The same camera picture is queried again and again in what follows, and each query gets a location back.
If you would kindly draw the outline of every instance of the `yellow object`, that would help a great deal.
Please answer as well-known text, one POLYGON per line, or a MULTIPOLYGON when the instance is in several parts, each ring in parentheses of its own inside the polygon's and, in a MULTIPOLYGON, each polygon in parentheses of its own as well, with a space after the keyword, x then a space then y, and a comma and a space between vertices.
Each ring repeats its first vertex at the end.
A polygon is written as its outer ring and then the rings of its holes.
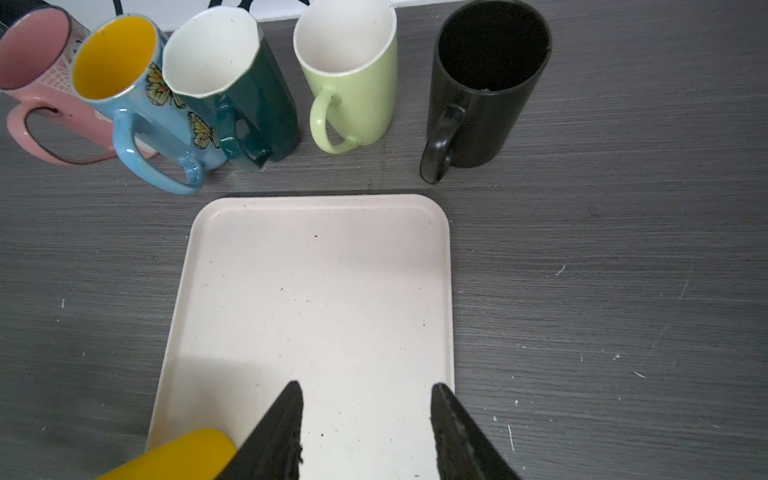
POLYGON ((235 445, 223 433, 197 430, 96 480, 214 480, 236 452, 235 445))
POLYGON ((101 100, 130 87, 152 60, 157 34, 138 16, 120 17, 86 39, 72 65, 74 89, 101 100))

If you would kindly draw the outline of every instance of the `light green mug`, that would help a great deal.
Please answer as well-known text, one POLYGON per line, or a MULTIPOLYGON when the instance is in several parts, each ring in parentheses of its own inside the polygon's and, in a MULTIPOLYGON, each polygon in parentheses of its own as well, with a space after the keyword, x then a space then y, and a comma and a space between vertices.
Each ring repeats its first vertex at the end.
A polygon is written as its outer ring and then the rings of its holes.
POLYGON ((397 15, 387 0, 317 0, 296 23, 293 51, 315 101, 318 147, 341 154, 384 136, 397 91, 397 15), (326 119, 344 138, 331 144, 326 119))

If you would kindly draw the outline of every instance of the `dark green mug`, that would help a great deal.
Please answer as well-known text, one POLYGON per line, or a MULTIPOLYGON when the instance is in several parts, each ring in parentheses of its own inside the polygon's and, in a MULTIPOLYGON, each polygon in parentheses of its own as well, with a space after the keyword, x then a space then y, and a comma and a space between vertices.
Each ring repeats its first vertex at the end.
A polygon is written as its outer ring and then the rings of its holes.
POLYGON ((220 142, 239 167, 282 160, 299 144, 296 104, 243 8, 209 8, 180 26, 163 51, 163 78, 174 100, 194 112, 193 135, 220 142))

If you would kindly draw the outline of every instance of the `table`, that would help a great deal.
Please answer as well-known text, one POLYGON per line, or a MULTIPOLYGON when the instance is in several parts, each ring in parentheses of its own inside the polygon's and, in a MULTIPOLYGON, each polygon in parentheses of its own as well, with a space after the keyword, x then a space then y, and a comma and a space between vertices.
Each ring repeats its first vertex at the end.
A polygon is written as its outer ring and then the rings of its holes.
POLYGON ((768 4, 532 3, 554 54, 528 106, 496 159, 435 187, 430 61, 457 4, 398 10, 395 118, 351 154, 311 140, 295 21, 263 29, 303 139, 263 173, 226 165, 178 197, 117 160, 52 167, 2 129, 0 476, 142 453, 203 205, 409 192, 451 221, 458 397, 522 478, 765 478, 768 4))

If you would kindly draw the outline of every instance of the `light green mug handle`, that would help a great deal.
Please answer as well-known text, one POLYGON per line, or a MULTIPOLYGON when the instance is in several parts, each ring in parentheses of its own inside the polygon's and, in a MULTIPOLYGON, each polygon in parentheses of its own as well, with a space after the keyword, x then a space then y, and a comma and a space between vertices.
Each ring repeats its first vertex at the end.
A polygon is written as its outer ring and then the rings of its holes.
POLYGON ((315 97, 310 111, 310 130, 315 143, 323 151, 329 154, 343 154, 360 146, 360 141, 354 137, 347 137, 344 142, 338 145, 331 143, 326 131, 326 116, 328 108, 338 105, 341 97, 335 91, 328 87, 323 87, 320 93, 315 97))

